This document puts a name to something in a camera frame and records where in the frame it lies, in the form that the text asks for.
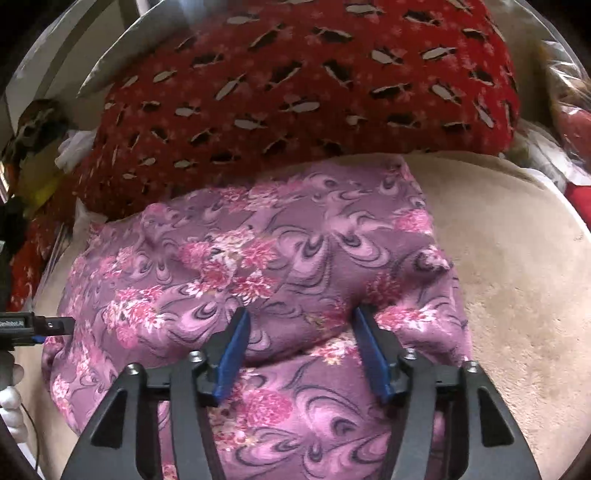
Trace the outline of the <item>white gloved hand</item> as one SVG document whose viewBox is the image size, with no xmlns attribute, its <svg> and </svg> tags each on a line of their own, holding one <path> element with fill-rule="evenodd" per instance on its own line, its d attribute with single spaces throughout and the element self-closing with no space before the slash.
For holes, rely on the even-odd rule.
<svg viewBox="0 0 591 480">
<path fill-rule="evenodd" d="M 22 412 L 22 398 L 16 386 L 24 378 L 24 369 L 21 365 L 13 367 L 13 384 L 0 391 L 1 418 L 17 444 L 27 441 L 28 430 Z"/>
</svg>

